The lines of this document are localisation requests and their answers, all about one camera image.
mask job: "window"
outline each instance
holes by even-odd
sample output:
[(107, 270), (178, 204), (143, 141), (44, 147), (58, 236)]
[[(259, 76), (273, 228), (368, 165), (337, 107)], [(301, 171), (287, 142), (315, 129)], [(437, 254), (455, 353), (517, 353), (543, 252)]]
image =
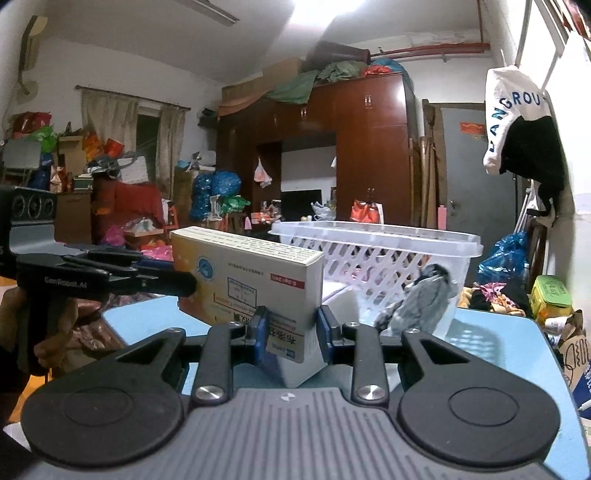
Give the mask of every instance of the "window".
[(160, 112), (154, 115), (146, 112), (138, 115), (136, 149), (138, 156), (145, 157), (150, 182), (156, 182), (156, 159), (158, 158), (158, 129), (160, 128)]

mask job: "gray door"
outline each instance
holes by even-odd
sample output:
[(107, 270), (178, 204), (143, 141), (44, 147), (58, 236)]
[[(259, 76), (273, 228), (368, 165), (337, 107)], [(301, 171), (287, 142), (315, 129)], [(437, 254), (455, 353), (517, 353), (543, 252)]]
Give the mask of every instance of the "gray door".
[(447, 229), (479, 235), (482, 257), (470, 263), (466, 285), (476, 281), (478, 264), (515, 228), (515, 183), (509, 172), (489, 175), (482, 164), (488, 147), (475, 126), (485, 125), (484, 111), (441, 109), (447, 158)]

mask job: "metal screw head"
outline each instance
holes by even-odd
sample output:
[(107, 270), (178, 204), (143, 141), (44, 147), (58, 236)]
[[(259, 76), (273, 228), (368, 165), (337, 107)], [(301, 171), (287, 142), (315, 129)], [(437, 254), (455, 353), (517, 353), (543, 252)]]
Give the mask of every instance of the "metal screw head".
[(220, 387), (214, 385), (207, 385), (205, 387), (199, 387), (195, 392), (195, 396), (199, 400), (203, 401), (215, 401), (219, 400), (224, 396), (224, 391)]
[(293, 393), (289, 392), (289, 393), (284, 393), (284, 394), (281, 396), (281, 399), (282, 399), (283, 401), (290, 402), (290, 401), (294, 401), (294, 400), (296, 399), (296, 396), (295, 396)]
[(386, 391), (377, 385), (365, 385), (357, 390), (357, 395), (364, 400), (382, 400), (386, 396)]

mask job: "ceiling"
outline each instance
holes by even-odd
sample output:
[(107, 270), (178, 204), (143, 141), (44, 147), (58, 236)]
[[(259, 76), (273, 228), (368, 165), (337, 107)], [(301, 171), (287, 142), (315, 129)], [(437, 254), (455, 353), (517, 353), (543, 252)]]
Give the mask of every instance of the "ceiling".
[(411, 32), (478, 28), (476, 0), (366, 0), (326, 32), (286, 28), (293, 0), (213, 0), (241, 21), (225, 27), (174, 0), (48, 0), (48, 30), (232, 83), (322, 37), (353, 44)]

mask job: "black monitor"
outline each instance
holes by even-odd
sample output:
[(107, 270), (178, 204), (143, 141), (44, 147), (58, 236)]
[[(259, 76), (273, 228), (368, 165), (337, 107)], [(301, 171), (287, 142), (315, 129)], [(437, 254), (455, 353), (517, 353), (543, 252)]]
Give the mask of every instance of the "black monitor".
[(314, 216), (312, 203), (322, 204), (322, 190), (281, 192), (281, 216), (286, 222), (299, 222), (303, 216)]

